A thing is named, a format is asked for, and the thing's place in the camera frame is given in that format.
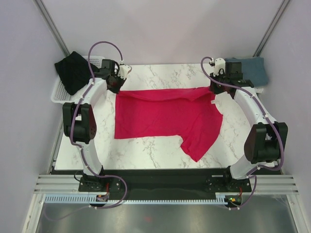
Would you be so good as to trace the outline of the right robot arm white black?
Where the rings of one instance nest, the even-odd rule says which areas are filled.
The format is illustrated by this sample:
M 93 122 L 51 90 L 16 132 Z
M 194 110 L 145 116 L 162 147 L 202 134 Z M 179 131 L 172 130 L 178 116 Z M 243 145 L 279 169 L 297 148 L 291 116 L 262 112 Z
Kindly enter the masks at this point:
M 230 166 L 230 174 L 223 178 L 223 187 L 234 191 L 240 180 L 250 177 L 261 168 L 277 171 L 284 164 L 288 126 L 272 117 L 261 103 L 253 83 L 243 77 L 241 62 L 212 59 L 210 90 L 218 95 L 227 92 L 241 107 L 251 130 L 244 143 L 244 155 Z

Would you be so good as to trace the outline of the red t shirt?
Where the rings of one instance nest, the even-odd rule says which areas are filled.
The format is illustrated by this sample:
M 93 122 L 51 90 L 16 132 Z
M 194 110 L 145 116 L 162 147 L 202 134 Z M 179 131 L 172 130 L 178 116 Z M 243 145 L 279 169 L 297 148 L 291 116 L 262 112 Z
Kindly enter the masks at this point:
M 208 87 L 121 91 L 115 102 L 115 139 L 179 136 L 198 162 L 218 138 L 223 115 Z

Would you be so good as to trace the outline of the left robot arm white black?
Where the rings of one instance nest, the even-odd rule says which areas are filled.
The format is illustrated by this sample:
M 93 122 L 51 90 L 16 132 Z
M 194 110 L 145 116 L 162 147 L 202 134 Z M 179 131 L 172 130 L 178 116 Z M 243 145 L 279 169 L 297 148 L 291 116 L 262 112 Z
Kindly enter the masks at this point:
M 97 124 L 93 107 L 108 90 L 118 94 L 131 71 L 132 67 L 124 62 L 103 59 L 99 71 L 91 72 L 91 79 L 82 94 L 62 105 L 64 134 L 79 150 L 83 175 L 92 176 L 89 184 L 96 191 L 105 189 L 107 180 L 102 176 L 103 166 L 95 148 Z

